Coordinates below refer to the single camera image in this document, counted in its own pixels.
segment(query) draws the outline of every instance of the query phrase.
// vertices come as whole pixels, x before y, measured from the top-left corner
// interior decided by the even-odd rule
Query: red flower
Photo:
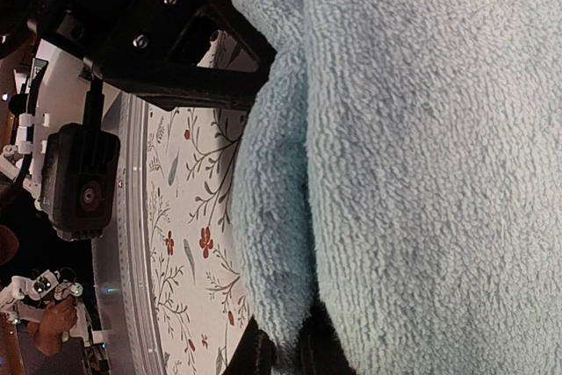
[[[209,251],[213,249],[213,239],[211,239],[211,229],[209,227],[203,227],[201,229],[201,239],[199,239],[199,246],[203,250],[203,258],[207,259],[209,257]]]
[[[168,232],[168,239],[166,239],[166,246],[168,247],[168,255],[174,255],[174,240],[172,239],[172,232]]]

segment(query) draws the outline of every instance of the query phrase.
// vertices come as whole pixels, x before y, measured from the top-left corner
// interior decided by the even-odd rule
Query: human hand
[[[70,331],[78,320],[74,297],[68,296],[59,304],[51,302],[47,305],[40,331],[44,335],[61,335]]]

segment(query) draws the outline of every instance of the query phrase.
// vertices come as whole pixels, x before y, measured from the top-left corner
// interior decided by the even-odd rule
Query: black bracket
[[[39,0],[28,25],[96,77],[165,110],[247,110],[275,57],[231,0]],[[234,38],[254,70],[198,66],[217,31]]]

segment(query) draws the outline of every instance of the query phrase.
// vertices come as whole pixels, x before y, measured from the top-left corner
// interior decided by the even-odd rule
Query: light blue towel
[[[306,118],[298,103],[283,123],[287,104],[258,100],[242,143],[255,153],[235,175],[258,323],[295,343],[315,268],[359,375],[562,373],[562,0],[302,2]],[[283,57],[272,82],[295,72]],[[259,136],[264,106],[275,127],[307,120],[308,263],[286,253],[311,244],[306,212],[275,227],[256,206],[277,196],[264,203],[283,216],[306,197],[286,189],[302,162],[275,164]],[[276,265],[294,269],[301,301]]]

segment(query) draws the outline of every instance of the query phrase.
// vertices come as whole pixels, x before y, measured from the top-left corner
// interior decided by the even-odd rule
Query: floral tablecloth
[[[224,66],[234,55],[221,37],[205,62]],[[244,119],[241,112],[148,109],[148,241],[169,375],[221,374],[249,320],[228,211]]]

